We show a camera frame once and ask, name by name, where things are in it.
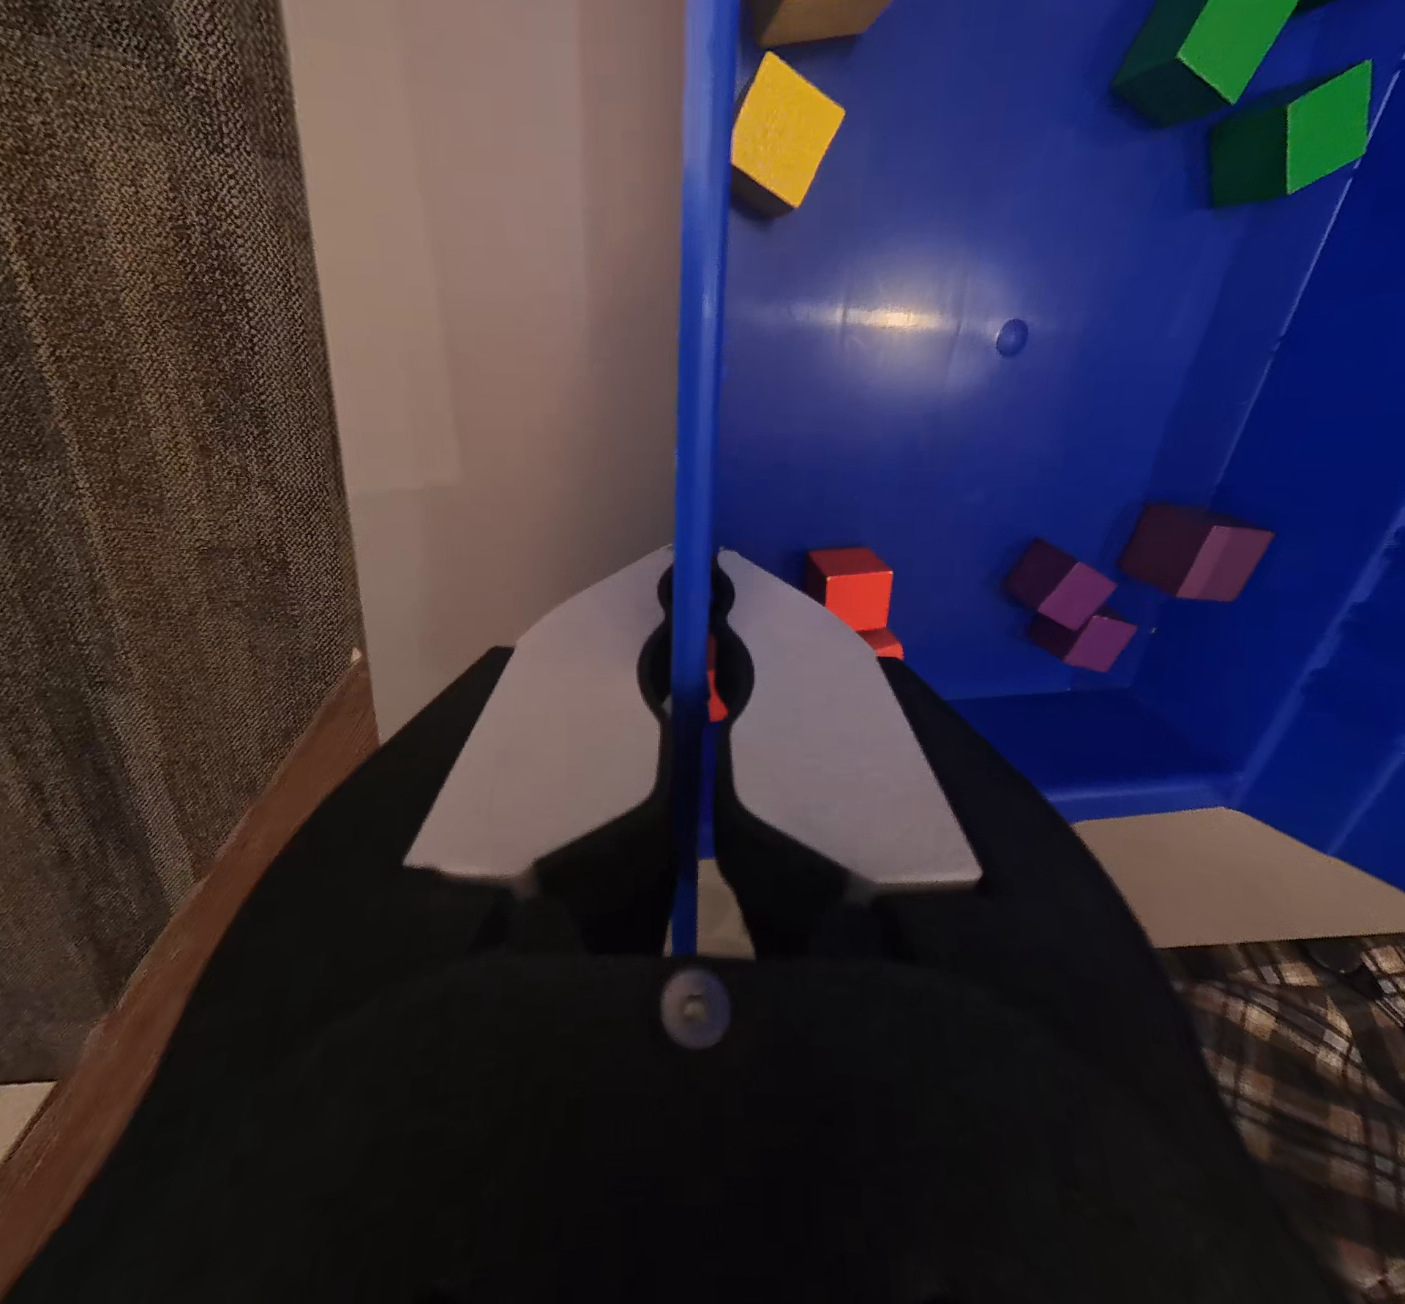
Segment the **blue plastic bin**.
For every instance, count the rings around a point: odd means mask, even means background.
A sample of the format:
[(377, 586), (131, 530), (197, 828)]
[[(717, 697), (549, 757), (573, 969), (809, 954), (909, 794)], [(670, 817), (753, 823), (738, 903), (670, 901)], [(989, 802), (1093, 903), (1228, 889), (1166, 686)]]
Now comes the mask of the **blue plastic bin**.
[[(896, 0), (800, 45), (846, 109), (731, 219), (718, 541), (896, 572), (908, 661), (1073, 820), (1235, 808), (1402, 886), (1402, 0), (1299, 7), (1232, 106), (1112, 93), (1156, 0)], [(1210, 204), (1213, 127), (1375, 63), (1363, 156)], [(1273, 530), (1232, 602), (1117, 565), (1148, 503)], [(1108, 673), (1027, 638), (1030, 541), (1115, 580)]]

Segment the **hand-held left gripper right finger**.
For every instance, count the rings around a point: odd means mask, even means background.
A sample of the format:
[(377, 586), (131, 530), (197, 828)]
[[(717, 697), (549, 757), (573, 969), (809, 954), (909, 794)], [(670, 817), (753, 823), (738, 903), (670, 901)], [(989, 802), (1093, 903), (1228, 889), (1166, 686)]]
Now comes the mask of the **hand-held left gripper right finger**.
[(731, 721), (744, 810), (879, 889), (974, 888), (980, 862), (872, 647), (741, 554), (718, 562), (752, 674)]

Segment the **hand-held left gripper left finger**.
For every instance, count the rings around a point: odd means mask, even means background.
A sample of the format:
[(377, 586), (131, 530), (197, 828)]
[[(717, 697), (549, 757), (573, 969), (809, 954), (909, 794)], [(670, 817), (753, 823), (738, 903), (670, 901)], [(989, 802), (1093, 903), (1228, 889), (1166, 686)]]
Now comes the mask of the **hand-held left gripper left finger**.
[(660, 547), (558, 604), (513, 649), (404, 864), (510, 883), (633, 813), (658, 785), (670, 734), (645, 695), (645, 646), (664, 622)]

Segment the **wooden pillar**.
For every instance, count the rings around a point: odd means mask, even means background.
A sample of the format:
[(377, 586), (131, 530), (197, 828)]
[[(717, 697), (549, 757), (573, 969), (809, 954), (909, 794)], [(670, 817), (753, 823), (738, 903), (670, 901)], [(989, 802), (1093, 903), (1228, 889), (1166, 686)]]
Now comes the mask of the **wooden pillar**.
[(3, 754), (3, 1275), (18, 1275), (96, 1179), (218, 943), (314, 808), (377, 749), (361, 647), (129, 978), (111, 993), (74, 943), (66, 897)]

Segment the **purple wooden cube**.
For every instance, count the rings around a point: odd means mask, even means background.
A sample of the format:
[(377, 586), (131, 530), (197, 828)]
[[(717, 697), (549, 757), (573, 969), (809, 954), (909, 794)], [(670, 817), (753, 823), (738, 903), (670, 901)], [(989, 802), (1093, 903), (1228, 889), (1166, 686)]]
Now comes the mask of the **purple wooden cube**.
[(1103, 674), (1114, 667), (1136, 632), (1136, 623), (1114, 610), (1100, 608), (1081, 626), (1067, 626), (1036, 614), (1028, 623), (1027, 638), (1066, 665)]
[(1115, 592), (1115, 580), (1048, 539), (1034, 539), (1001, 583), (1036, 617), (1078, 631)]
[(1171, 598), (1232, 602), (1274, 538), (1273, 530), (1204, 508), (1148, 503), (1117, 565)]

